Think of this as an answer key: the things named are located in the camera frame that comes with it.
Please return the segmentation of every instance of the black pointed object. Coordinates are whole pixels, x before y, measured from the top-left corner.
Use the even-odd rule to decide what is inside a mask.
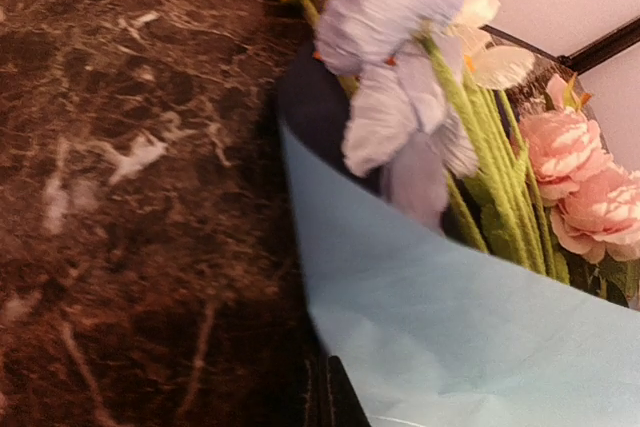
[[[319,427],[371,427],[339,357],[318,365]]]

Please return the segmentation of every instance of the marble countertop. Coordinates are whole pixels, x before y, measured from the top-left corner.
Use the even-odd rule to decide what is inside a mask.
[[[0,425],[313,425],[265,108],[306,23],[276,0],[0,7]]]

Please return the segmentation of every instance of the pink flower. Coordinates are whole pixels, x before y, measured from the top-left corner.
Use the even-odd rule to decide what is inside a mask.
[[[565,108],[565,90],[567,90],[567,83],[562,80],[562,77],[560,77],[558,74],[553,74],[553,77],[551,77],[551,80],[547,84],[547,94],[549,94],[549,97],[551,97],[551,100],[553,101],[553,105],[558,110],[564,110]],[[580,102],[580,99],[575,94],[575,92],[571,92],[571,95],[573,96],[573,100],[576,102],[576,104],[578,104]]]
[[[548,205],[576,192],[581,182],[611,162],[597,122],[572,109],[525,117],[520,132],[529,142],[540,195]]]
[[[580,190],[559,201],[551,226],[567,250],[597,264],[609,252],[617,261],[640,257],[640,181],[610,163]]]

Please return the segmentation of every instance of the wrapping paper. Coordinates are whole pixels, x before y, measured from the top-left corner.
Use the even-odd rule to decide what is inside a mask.
[[[281,132],[309,311],[371,425],[640,425],[637,312],[424,229]]]

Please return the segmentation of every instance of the light blue paper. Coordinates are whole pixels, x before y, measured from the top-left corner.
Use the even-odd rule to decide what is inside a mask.
[[[283,125],[309,310],[373,426],[640,426],[640,314],[444,239]]]

